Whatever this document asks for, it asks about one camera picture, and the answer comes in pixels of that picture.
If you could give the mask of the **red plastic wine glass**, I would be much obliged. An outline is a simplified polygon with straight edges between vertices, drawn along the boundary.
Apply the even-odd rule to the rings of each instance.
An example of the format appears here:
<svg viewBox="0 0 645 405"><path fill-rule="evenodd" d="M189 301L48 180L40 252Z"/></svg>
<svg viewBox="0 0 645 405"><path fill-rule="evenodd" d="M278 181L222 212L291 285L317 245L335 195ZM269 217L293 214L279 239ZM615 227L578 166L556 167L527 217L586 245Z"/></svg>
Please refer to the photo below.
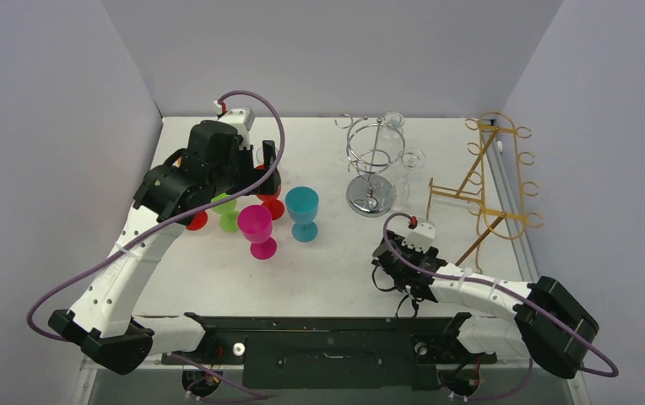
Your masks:
<svg viewBox="0 0 645 405"><path fill-rule="evenodd" d="M190 222L190 224L187 226L187 230L190 231L197 231L201 230L209 221L209 216L206 211L200 211L196 213Z"/></svg>

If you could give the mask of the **clear stemmed wine glass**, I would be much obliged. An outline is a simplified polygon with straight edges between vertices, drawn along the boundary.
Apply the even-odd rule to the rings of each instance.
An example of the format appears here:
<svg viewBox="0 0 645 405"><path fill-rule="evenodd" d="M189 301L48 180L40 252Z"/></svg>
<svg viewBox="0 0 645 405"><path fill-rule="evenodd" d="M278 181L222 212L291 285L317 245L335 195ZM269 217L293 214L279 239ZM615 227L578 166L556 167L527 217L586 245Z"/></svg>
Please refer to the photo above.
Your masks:
<svg viewBox="0 0 645 405"><path fill-rule="evenodd" d="M398 168L393 177L393 190L395 199L391 210L393 212L404 211L409 205L411 193L410 182L426 165L426 155L419 148L404 148L397 158Z"/></svg>

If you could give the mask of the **green plastic wine glass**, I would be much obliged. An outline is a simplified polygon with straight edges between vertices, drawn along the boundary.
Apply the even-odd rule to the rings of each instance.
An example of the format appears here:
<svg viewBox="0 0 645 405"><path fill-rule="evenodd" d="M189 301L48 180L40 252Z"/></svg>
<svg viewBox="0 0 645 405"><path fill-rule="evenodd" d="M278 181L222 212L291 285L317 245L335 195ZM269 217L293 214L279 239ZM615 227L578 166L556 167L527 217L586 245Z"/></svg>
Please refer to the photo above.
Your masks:
<svg viewBox="0 0 645 405"><path fill-rule="evenodd" d="M232 199L212 208L220 216L219 226L226 233L235 233L239 231L237 218L239 211L236 210L236 200Z"/></svg>

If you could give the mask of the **chrome spiral glass rack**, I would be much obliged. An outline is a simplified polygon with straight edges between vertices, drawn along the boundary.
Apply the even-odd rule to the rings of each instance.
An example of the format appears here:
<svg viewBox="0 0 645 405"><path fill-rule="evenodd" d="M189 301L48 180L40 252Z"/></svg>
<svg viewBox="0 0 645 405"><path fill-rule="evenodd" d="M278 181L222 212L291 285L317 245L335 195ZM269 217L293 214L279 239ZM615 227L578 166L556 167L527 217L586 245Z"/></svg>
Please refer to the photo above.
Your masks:
<svg viewBox="0 0 645 405"><path fill-rule="evenodd" d="M346 187L345 201L353 212L367 218L379 217L392 208L395 192L385 172L406 148L405 137L397 142L382 137L383 116L372 119L342 114L334 120L337 128L346 131L348 171L355 173Z"/></svg>

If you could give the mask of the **blue plastic wine glass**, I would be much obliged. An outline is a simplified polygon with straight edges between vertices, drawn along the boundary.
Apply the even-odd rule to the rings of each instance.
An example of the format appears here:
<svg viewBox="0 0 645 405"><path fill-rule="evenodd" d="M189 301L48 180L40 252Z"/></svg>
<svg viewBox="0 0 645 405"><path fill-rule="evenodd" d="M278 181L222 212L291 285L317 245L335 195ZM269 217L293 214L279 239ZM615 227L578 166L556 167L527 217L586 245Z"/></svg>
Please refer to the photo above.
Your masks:
<svg viewBox="0 0 645 405"><path fill-rule="evenodd" d="M318 227L315 219L318 213L319 196L307 186L297 186L285 196L285 206L294 224L291 234L301 243L312 242L317 238Z"/></svg>

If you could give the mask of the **pink plastic wine glass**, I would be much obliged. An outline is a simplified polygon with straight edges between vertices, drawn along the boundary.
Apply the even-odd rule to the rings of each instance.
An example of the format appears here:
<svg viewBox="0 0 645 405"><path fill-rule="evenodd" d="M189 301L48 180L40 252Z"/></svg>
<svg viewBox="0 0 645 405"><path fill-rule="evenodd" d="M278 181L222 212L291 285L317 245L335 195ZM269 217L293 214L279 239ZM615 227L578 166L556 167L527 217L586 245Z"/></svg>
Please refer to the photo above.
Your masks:
<svg viewBox="0 0 645 405"><path fill-rule="evenodd" d="M277 242L272 237L272 214L262 205L243 208L237 224L244 238L250 243L250 252L258 260L268 260L277 251Z"/></svg>

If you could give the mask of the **patterned clear glass goblet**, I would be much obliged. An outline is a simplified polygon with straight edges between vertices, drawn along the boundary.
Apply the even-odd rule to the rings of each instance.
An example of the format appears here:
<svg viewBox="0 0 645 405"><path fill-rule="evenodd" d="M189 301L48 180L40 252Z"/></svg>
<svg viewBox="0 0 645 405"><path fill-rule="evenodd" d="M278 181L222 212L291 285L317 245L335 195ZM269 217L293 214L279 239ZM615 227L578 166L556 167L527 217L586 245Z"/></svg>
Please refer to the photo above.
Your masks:
<svg viewBox="0 0 645 405"><path fill-rule="evenodd" d="M255 158L258 165L265 165L266 159L264 154L264 147L261 146L255 152Z"/></svg>

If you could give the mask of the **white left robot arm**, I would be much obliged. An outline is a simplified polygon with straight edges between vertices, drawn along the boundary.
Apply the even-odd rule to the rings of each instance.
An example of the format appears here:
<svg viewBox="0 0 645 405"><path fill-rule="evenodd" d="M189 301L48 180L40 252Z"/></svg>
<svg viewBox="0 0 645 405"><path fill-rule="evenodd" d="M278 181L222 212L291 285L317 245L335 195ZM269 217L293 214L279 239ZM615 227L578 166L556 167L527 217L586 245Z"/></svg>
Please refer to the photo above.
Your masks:
<svg viewBox="0 0 645 405"><path fill-rule="evenodd" d="M110 256L83 295L48 325L62 339L106 369L126 375L150 355L184 352L194 362L211 360L216 339L193 313L134 316L145 286L173 242L200 211L216 203L279 190L275 167L282 146L263 141L256 167L248 126L204 120L188 144L148 171L133 197L127 222Z"/></svg>

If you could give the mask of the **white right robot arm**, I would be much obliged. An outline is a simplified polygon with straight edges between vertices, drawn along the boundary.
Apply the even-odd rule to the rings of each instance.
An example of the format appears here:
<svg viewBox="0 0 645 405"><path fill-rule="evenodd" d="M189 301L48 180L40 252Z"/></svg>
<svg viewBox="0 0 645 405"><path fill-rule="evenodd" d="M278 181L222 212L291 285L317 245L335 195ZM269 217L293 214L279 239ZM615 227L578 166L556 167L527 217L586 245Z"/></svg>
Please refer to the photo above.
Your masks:
<svg viewBox="0 0 645 405"><path fill-rule="evenodd" d="M442 352L452 360L468 354L497 354L531 358L543 370L563 379L578 372L616 377L607 370L588 368L587 354L606 356L595 348L599 324L556 279L535 282L493 278L437 257L434 247L410 249L393 232L382 237L372 263L394 281L395 289L415 301L458 305L472 316L441 337Z"/></svg>

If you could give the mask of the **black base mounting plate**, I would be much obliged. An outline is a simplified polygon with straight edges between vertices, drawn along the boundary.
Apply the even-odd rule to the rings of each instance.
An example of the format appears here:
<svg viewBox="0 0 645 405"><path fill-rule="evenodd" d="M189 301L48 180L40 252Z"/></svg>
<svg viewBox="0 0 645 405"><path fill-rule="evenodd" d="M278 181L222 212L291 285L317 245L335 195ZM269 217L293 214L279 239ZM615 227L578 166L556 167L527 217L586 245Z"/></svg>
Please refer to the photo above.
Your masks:
<svg viewBox="0 0 645 405"><path fill-rule="evenodd" d="M469 313L401 317L240 317L191 315L204 329L191 350L168 349L166 365L184 365L188 397L224 403L269 399L276 390L439 390L467 365L489 365L495 354L460 341Z"/></svg>

